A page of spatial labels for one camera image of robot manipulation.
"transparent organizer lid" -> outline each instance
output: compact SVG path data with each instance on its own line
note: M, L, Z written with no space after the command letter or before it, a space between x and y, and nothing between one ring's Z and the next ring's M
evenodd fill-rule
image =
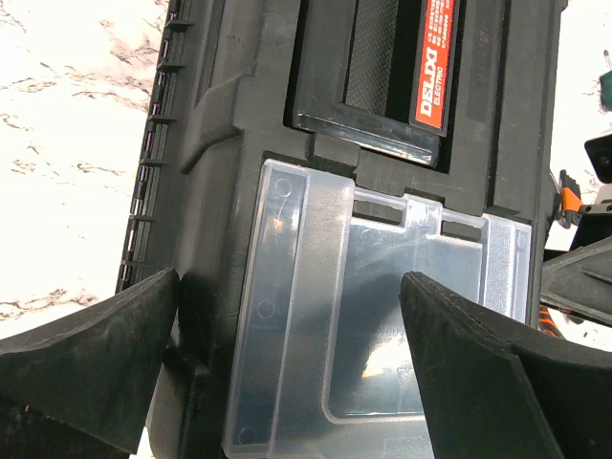
M353 216L355 201L400 225ZM470 242L443 221L481 229ZM224 450L229 458L432 458L399 293L419 271L524 321L531 228L268 160L258 194Z

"brand label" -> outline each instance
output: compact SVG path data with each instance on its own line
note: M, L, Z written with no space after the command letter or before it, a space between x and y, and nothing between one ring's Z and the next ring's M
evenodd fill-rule
M455 0L428 0L415 120L441 129Z

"marble surface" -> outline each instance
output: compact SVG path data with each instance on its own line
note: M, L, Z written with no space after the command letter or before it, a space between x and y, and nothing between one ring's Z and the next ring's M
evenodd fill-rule
M0 337L112 295L167 0L0 0ZM612 131L598 77L612 2L563 14L551 168L585 200L599 184L584 141ZM550 247L571 231L555 228ZM612 335L558 316L573 340ZM150 457L144 437L139 457Z

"black plastic part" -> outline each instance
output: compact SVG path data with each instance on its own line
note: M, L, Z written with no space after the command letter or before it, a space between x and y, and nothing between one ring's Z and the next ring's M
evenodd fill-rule
M557 258L558 256L564 255L565 253L567 253L567 251L553 251L553 250L546 250L544 251L544 263L546 263L548 260L552 260L554 258Z
M597 178L604 184L612 183L612 134L584 144Z
M202 415L207 404L222 403L210 397L214 393L211 384L199 361L176 347L166 350L146 424L156 458L202 457L210 448L204 438L190 432L207 428L207 418Z
M420 273L404 277L401 301L436 458L612 455L610 354L538 332Z
M576 180L574 180L570 175L568 175L567 170L563 169L559 173L559 187L561 190L564 188L569 188L578 198L582 199L582 194L580 193L580 185ZM570 228L572 225L578 225L580 223L580 214L581 212L575 212L573 210L562 209L561 215L559 218L559 222L564 228Z
M565 315L572 323L576 323L577 325L581 325L582 323L584 323L584 319L582 317L576 316L575 314L567 314L567 312L565 312Z
M0 340L0 394L70 427L34 417L34 445L44 444L36 435L54 429L66 432L65 441L82 438L72 432L77 430L98 440L91 445L136 453L178 288L177 274L166 270L97 305Z
M127 459L129 454L0 395L0 457Z
M612 326L612 237L544 263L541 298Z
M590 246L610 236L612 236L612 208L610 205L584 206L570 251Z
M153 103L159 103L156 113L174 121L153 119L145 127L142 160L149 169L135 187L136 217L126 236L118 290L165 266L175 266L183 278L176 344L207 368L214 382L208 386L213 403L198 411L202 422L177 437L202 442L193 457L223 454L237 320L266 159L350 177L358 187L383 194L408 192L468 215L487 212L531 225L529 288L535 307L528 307L531 323L537 324L545 216L552 205L541 196L549 174L561 2L461 2L448 136L440 144L435 170L287 127L292 117L286 115L294 112L297 83L305 72L301 62L308 22L315 21L310 27L325 38L316 50L320 55L339 46L336 31L323 28L326 22L308 13L315 3L170 3L168 23L181 20L193 26L184 32L166 27L165 61L180 65L167 67L172 73L158 73L153 91L158 101L152 101L151 113ZM325 3L326 16L336 9L346 12L345 2ZM398 17L406 10L409 4L400 0ZM350 44L349 35L341 39ZM397 39L404 38L396 34ZM399 63L392 59L394 65ZM398 84L393 72L389 86ZM338 82L327 78L325 83L336 89ZM179 379L168 380L159 391L185 386Z
M612 110L612 70L600 76L601 106L605 111Z

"clear plastic compartment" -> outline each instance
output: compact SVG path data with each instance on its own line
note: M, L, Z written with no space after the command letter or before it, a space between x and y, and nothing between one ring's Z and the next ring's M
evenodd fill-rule
M355 201L400 225L353 216ZM479 242L440 234L443 221ZM433 457L399 303L419 271L524 321L531 228L266 161L236 342L229 458Z

